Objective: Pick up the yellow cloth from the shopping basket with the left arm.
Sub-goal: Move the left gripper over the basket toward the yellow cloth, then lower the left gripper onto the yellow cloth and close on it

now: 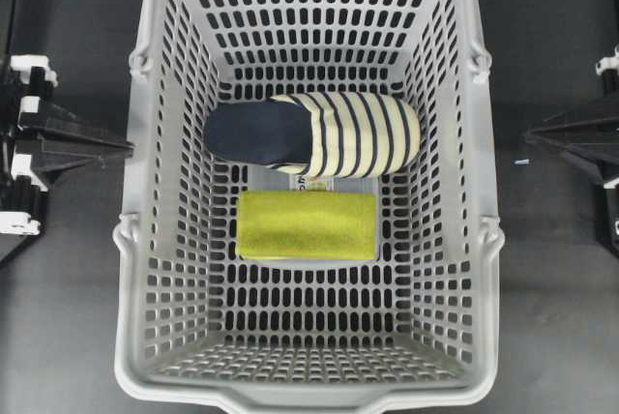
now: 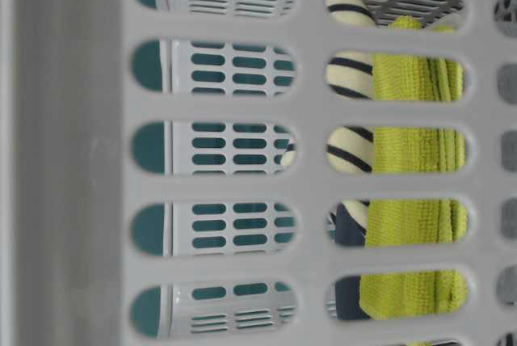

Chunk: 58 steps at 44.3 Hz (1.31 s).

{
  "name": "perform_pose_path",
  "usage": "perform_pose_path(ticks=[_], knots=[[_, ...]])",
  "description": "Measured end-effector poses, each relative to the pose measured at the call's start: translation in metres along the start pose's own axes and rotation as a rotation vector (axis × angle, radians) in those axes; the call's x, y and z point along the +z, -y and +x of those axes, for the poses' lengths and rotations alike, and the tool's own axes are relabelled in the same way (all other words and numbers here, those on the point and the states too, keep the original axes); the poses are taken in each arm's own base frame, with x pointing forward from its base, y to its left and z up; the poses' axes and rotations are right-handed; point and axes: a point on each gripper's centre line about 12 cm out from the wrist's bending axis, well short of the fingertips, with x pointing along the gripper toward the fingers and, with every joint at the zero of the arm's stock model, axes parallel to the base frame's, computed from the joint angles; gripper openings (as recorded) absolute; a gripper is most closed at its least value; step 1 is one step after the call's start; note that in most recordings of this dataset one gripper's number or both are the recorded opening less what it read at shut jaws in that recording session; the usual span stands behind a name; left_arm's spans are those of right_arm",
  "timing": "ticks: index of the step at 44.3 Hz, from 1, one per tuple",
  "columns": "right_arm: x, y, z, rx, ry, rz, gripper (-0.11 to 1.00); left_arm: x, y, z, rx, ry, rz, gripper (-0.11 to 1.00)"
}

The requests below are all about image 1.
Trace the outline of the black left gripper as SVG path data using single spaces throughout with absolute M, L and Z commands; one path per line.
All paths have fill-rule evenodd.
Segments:
M 60 174 L 107 167 L 133 155 L 122 135 L 53 102 L 57 74 L 44 55 L 1 58 L 1 262 L 8 263 L 44 232 L 47 195 Z M 36 112 L 36 131 L 19 126 Z M 38 150 L 37 139 L 86 150 Z

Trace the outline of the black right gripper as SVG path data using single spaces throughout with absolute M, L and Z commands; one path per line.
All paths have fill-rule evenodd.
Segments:
M 604 187 L 609 247 L 618 253 L 618 46 L 596 63 L 609 116 L 562 114 L 524 133 L 531 144 L 562 147 L 563 159 Z

